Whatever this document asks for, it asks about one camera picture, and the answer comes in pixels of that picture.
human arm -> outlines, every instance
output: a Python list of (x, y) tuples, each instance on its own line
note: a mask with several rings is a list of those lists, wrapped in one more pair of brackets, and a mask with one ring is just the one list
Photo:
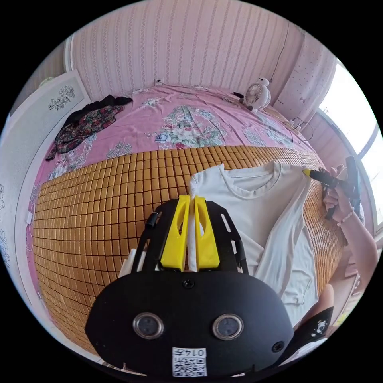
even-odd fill
[[(339, 171), (337, 172), (334, 168), (331, 169), (332, 176), (337, 176), (338, 174)], [(326, 210), (336, 207), (333, 219), (337, 222), (340, 222), (352, 211), (349, 198), (339, 186), (335, 190), (330, 190), (323, 202)], [(378, 251), (374, 238), (354, 212), (340, 225), (340, 228), (355, 257), (360, 278), (364, 285), (367, 286), (378, 263)]]

sticker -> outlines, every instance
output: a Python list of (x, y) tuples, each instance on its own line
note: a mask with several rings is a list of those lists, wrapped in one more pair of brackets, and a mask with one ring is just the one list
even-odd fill
[(207, 376), (205, 348), (172, 348), (173, 376)]

bracelet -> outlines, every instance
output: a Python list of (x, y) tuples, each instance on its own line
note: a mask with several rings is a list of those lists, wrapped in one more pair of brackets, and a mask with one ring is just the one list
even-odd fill
[(341, 224), (345, 223), (352, 216), (353, 212), (354, 212), (354, 208), (352, 208), (352, 210), (341, 221), (339, 221), (336, 225), (340, 226)]

sunlight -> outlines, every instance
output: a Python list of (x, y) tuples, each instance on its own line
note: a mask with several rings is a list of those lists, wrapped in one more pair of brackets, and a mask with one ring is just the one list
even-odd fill
[[(337, 65), (331, 87), (319, 108), (333, 120), (354, 150), (360, 153), (372, 135), (376, 118), (359, 85), (342, 65)], [(383, 222), (382, 152), (383, 138), (378, 133), (362, 159), (373, 190), (378, 225)]]

black shorts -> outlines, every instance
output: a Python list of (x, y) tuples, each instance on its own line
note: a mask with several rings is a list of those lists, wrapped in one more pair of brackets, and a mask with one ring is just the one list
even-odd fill
[(307, 343), (315, 342), (326, 336), (333, 310), (334, 307), (327, 308), (302, 323), (294, 332), (290, 343), (274, 366), (280, 365)]

